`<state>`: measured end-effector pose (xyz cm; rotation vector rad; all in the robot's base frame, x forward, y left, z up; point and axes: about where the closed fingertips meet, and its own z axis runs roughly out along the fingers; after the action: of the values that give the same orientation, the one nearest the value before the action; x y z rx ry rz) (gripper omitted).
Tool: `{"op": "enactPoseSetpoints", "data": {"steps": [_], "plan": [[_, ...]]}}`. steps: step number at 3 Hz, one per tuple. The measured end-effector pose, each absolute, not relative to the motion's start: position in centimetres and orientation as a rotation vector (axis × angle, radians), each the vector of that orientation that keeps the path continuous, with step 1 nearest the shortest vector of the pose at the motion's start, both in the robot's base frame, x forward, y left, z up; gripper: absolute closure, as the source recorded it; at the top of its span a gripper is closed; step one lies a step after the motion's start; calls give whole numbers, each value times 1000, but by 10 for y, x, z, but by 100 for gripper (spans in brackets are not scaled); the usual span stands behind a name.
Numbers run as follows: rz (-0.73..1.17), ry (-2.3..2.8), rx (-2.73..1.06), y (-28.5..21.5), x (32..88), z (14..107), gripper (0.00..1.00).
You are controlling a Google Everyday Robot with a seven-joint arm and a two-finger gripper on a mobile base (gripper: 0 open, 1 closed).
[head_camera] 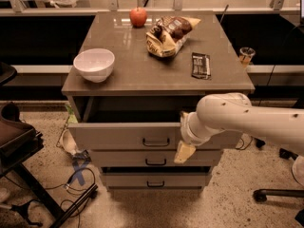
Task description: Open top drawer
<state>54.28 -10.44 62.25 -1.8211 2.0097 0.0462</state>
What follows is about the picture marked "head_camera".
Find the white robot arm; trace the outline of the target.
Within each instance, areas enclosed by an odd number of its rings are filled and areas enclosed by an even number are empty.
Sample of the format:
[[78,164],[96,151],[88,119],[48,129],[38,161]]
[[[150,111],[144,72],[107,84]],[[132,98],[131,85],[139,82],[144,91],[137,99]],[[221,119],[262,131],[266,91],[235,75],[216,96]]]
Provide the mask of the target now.
[[224,131],[245,133],[296,153],[292,174],[304,185],[303,109],[253,106],[242,93],[207,95],[195,111],[180,114],[181,140],[174,162],[186,162],[198,146]]

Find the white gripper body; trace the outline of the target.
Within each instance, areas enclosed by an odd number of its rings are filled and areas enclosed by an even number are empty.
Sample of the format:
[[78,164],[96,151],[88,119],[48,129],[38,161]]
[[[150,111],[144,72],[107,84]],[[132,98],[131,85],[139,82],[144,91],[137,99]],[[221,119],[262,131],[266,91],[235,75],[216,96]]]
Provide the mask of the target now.
[[189,113],[186,118],[180,118],[180,133],[188,144],[200,146],[206,142],[205,126],[195,112]]

